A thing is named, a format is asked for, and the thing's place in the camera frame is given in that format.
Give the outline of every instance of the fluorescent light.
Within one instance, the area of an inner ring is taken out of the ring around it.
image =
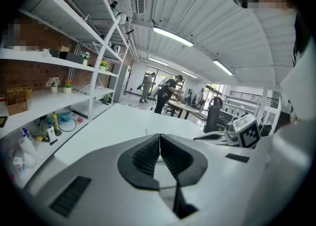
[[[153,27],[153,31],[158,33],[158,34],[162,34],[162,35],[165,35],[165,36],[167,36],[169,38],[172,38],[172,39],[174,39],[176,41],[179,41],[179,42],[181,42],[181,43],[183,43],[183,44],[185,44],[187,46],[193,46],[193,42],[188,41],[188,40],[186,40],[186,39],[184,39],[184,38],[182,38],[182,37],[180,37],[180,36],[178,36],[178,35],[176,35],[174,33],[168,32],[165,29],[162,29],[162,28],[159,28],[157,26],[154,26]]]
[[[219,60],[214,60],[213,63],[215,63],[218,67],[224,70],[228,75],[233,76],[233,73],[230,72]]]
[[[196,77],[196,76],[193,76],[192,74],[190,74],[190,73],[188,73],[188,72],[186,72],[186,71],[181,71],[183,74],[186,74],[187,76],[190,76],[190,77],[193,77],[193,78],[195,78],[195,79],[197,79],[198,77]]]
[[[150,57],[148,57],[148,59],[149,59],[150,61],[153,61],[153,62],[156,62],[156,63],[162,64],[162,65],[164,65],[164,66],[168,66],[168,65],[169,65],[168,63],[165,63],[165,62],[160,62],[160,61],[158,61],[158,60],[156,60],[156,59],[153,59],[153,58],[150,58]]]

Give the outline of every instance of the black pants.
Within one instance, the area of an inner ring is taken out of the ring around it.
[[[158,94],[157,105],[156,105],[156,108],[155,108],[155,113],[161,114],[163,106],[166,104],[167,101],[168,101],[168,98],[164,98],[164,97],[162,97],[161,95]]]

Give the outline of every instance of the yellow bottle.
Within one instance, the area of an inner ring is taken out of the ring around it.
[[[57,114],[55,112],[53,112],[52,118],[53,118],[54,129],[58,129]]]

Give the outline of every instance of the brick wall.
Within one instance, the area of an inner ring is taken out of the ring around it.
[[[19,15],[15,28],[15,45],[28,46],[28,49],[39,50],[42,48],[59,49],[61,46],[70,48],[73,52],[76,42],[70,40],[64,35],[39,24],[38,21]],[[68,76],[68,67],[18,61],[18,60],[0,60],[0,93],[5,93],[7,88],[32,86],[33,90],[42,90],[45,88],[49,77],[59,77],[64,80]]]
[[[15,27],[19,30],[15,33],[16,43],[15,45],[24,45],[31,50],[40,50],[42,48],[59,49],[61,46],[66,46],[70,49],[70,52],[74,52],[76,42],[67,38],[66,36],[39,24],[38,21],[31,19],[24,15],[17,17],[17,24]],[[82,48],[82,51],[88,51],[90,58],[88,65],[94,67],[97,54]],[[122,47],[120,53],[124,52],[125,48]],[[118,63],[118,60],[105,58],[109,63],[109,71],[112,72],[114,63]],[[125,65],[132,66],[132,57],[127,52],[124,60]],[[25,87],[32,86],[33,90],[45,89],[46,81],[49,77],[59,77],[61,81],[64,81],[68,76],[69,67],[60,65],[18,61],[18,60],[0,60],[0,93],[5,93],[7,88],[12,87]],[[84,86],[90,83],[92,72],[75,69],[74,81],[76,86]],[[110,82],[110,76],[99,74],[103,86],[107,87]]]

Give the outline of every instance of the white table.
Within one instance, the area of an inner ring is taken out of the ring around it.
[[[171,115],[170,115],[171,117],[173,117],[176,107],[180,108],[180,112],[178,114],[178,118],[180,118],[183,110],[187,111],[186,116],[184,117],[185,120],[188,118],[190,112],[192,112],[192,113],[199,113],[199,111],[197,111],[196,109],[194,109],[192,107],[189,107],[187,105],[181,104],[180,102],[177,102],[177,101],[169,100],[168,104],[172,106],[172,112],[171,112]]]
[[[116,104],[69,139],[55,157],[70,165],[93,150],[156,133],[193,139],[203,132],[188,120]]]

